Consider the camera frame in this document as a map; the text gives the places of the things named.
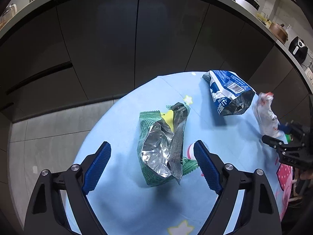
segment blue and white snack bag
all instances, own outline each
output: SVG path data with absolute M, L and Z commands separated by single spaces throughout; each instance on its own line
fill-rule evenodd
M 250 107 L 255 91 L 236 73 L 211 70 L 202 77 L 210 83 L 213 102 L 220 116 L 241 115 Z

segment floor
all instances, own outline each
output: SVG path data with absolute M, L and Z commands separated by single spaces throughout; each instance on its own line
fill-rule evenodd
M 90 130 L 117 101 L 62 110 L 12 125 L 9 180 L 22 225 L 40 172 L 67 170 Z

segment pink cartoon print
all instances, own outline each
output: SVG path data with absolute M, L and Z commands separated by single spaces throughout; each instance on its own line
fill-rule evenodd
M 291 193 L 292 167 L 285 165 L 285 164 L 281 164 L 276 174 L 277 174 L 279 184 L 281 185 L 281 189 L 284 191 L 283 198 L 282 198 L 283 209 L 280 214 L 280 218 L 282 220 L 286 212 L 286 209 L 288 206 L 288 200 L 289 200 L 290 193 Z

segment light blue tablecloth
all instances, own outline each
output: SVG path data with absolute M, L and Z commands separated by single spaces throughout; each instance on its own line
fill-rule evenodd
M 120 99 L 98 121 L 83 142 L 74 163 L 93 154 L 103 141 L 112 147 L 109 160 L 94 191 L 87 198 L 109 235 L 194 235 L 209 216 L 217 195 L 210 190 L 198 168 L 182 177 L 181 185 L 172 180 L 148 187 L 141 173 L 137 144 L 139 112 L 160 110 L 166 105 L 192 97 L 184 134 L 184 156 L 193 142 L 201 139 L 209 151 L 238 170 L 262 169 L 282 212 L 283 191 L 276 172 L 276 152 L 264 145 L 251 107 L 243 114 L 220 117 L 213 104 L 204 72 L 159 76 Z M 225 231 L 232 231 L 240 211 L 243 191 Z M 79 232 L 68 200 L 66 213 L 73 231 Z

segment kitchen counter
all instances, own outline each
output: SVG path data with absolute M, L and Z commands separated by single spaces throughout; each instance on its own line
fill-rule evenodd
M 40 8 L 44 4 L 51 2 L 53 0 L 34 0 L 28 5 L 26 5 L 21 11 L 17 13 L 16 16 L 14 16 L 1 30 L 0 30 L 0 43 L 1 43 L 1 38 L 4 37 L 10 29 L 17 24 L 21 19 L 29 15 L 31 12 L 35 11 L 36 9 Z M 303 69 L 301 68 L 300 64 L 295 60 L 293 55 L 288 51 L 288 49 L 280 42 L 277 40 L 277 38 L 271 33 L 271 31 L 266 28 L 256 17 L 254 17 L 251 13 L 249 13 L 246 9 L 244 9 L 242 6 L 237 4 L 233 0 L 217 0 L 230 8 L 236 10 L 240 14 L 242 14 L 244 17 L 249 19 L 250 23 L 254 23 L 255 27 L 257 26 L 264 34 L 267 35 L 268 38 L 271 38 L 279 47 L 281 52 L 284 53 L 286 57 L 289 58 L 294 64 L 294 66 L 297 68 L 298 72 L 301 73 L 303 76 L 303 79 L 307 83 L 309 89 L 311 92 L 313 92 L 313 85 L 307 75 L 304 73 Z

